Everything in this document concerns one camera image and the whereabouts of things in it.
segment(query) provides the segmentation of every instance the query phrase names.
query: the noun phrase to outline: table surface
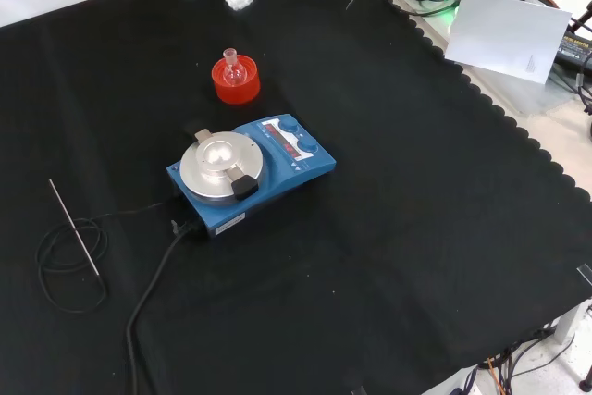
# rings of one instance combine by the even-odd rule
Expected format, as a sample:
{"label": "table surface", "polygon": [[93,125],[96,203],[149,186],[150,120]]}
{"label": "table surface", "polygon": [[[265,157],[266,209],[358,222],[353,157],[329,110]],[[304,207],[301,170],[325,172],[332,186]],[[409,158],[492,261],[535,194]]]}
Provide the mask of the table surface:
{"label": "table surface", "polygon": [[[138,324],[159,393],[421,393],[588,296],[589,195],[407,18],[350,1],[236,17],[223,0],[92,0],[0,31],[7,392],[122,391],[127,316],[186,208],[105,221],[110,299],[72,317],[35,281],[36,243],[63,221],[46,181],[76,216],[163,200],[195,119],[291,113],[338,167],[179,246]],[[259,65],[249,106],[214,96],[231,45]],[[85,301],[89,276],[52,284]]]}

